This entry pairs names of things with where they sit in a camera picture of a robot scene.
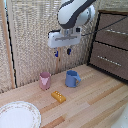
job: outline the cabinet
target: cabinet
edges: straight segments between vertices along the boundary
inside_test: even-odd
[[[99,10],[95,31],[127,15],[125,10]],[[128,17],[94,34],[87,64],[128,81]]]

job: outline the gray cable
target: gray cable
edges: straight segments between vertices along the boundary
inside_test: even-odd
[[[114,22],[114,23],[112,23],[112,24],[110,24],[110,25],[108,25],[108,26],[104,27],[104,28],[101,28],[101,29],[99,29],[99,30],[97,30],[97,31],[95,31],[95,32],[88,33],[88,34],[81,35],[81,36],[87,36],[87,35],[91,35],[91,34],[93,34],[93,33],[96,33],[96,32],[98,32],[98,31],[101,31],[101,30],[103,30],[103,29],[105,29],[105,28],[108,28],[108,27],[110,27],[110,26],[112,26],[112,25],[114,25],[114,24],[116,24],[116,23],[118,23],[118,22],[122,21],[123,19],[125,19],[125,18],[127,18],[127,17],[128,17],[128,15],[127,15],[127,16],[125,16],[124,18],[122,18],[122,19],[120,19],[120,20],[118,20],[118,21],[116,21],[116,22]]]

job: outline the wooden drawer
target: wooden drawer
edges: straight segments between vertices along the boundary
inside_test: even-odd
[[[98,29],[101,29],[123,17],[124,16],[121,15],[101,14]],[[99,31],[96,34],[95,40],[128,50],[128,18]]]
[[[90,63],[128,80],[128,51],[94,42]]]

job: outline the pink cup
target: pink cup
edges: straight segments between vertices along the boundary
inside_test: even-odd
[[[51,82],[51,74],[49,72],[40,73],[40,79],[39,79],[40,88],[42,88],[43,90],[50,88],[50,82]]]

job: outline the blue cup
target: blue cup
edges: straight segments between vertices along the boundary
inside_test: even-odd
[[[80,83],[80,81],[81,81],[80,76],[76,71],[69,70],[66,72],[66,80],[65,80],[66,86],[76,87]]]

